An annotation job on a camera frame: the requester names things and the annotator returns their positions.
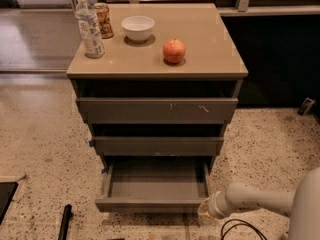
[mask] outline terrazzo floor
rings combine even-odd
[[[206,220],[182,214],[100,213],[102,163],[64,75],[0,75],[0,181],[19,181],[0,239],[57,239],[64,206],[72,205],[68,239],[214,240],[230,218],[243,219],[268,239],[280,239],[289,219],[266,210]],[[294,190],[320,165],[320,127],[296,109],[237,109],[210,175],[213,191],[232,181],[260,189]],[[226,239],[260,239],[237,227]]]

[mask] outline water bottle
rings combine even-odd
[[[97,59],[103,56],[104,46],[99,27],[97,13],[88,0],[78,0],[75,10],[79,31],[88,58]]]

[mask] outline can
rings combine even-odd
[[[114,34],[110,23],[109,6],[106,3],[95,3],[93,8],[98,16],[102,38],[106,39],[113,37]]]

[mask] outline red apple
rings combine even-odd
[[[180,39],[171,38],[164,43],[162,51],[166,61],[176,64],[186,54],[186,46]]]

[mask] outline bowl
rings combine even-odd
[[[154,20],[146,16],[132,16],[124,19],[121,26],[132,42],[143,43],[152,34]]]

